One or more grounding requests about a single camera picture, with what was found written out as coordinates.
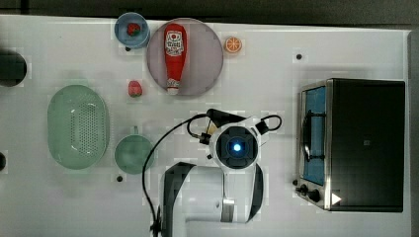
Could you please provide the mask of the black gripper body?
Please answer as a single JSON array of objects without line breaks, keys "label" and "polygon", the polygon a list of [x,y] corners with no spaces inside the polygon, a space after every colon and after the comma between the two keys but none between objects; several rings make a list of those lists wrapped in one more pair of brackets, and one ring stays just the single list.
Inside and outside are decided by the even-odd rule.
[{"label": "black gripper body", "polygon": [[[207,110],[206,116],[209,118],[209,122],[213,122],[217,129],[221,128],[223,125],[229,124],[229,123],[236,123],[241,122],[245,120],[245,117],[241,117],[238,115],[233,115],[230,113],[222,112],[216,109],[209,109]],[[201,144],[209,145],[210,144],[210,138],[212,134],[208,134],[207,132],[203,132],[199,136],[199,141]]]}]

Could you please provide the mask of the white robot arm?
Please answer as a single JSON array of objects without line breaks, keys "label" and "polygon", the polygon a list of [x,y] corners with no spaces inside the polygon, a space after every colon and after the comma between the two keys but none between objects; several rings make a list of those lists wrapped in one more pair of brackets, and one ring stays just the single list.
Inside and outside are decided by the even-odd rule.
[{"label": "white robot arm", "polygon": [[265,118],[245,118],[215,109],[205,116],[214,131],[197,136],[209,148],[212,166],[179,162],[160,186],[160,236],[187,237],[190,221],[246,223],[262,206],[264,174],[259,165]]}]

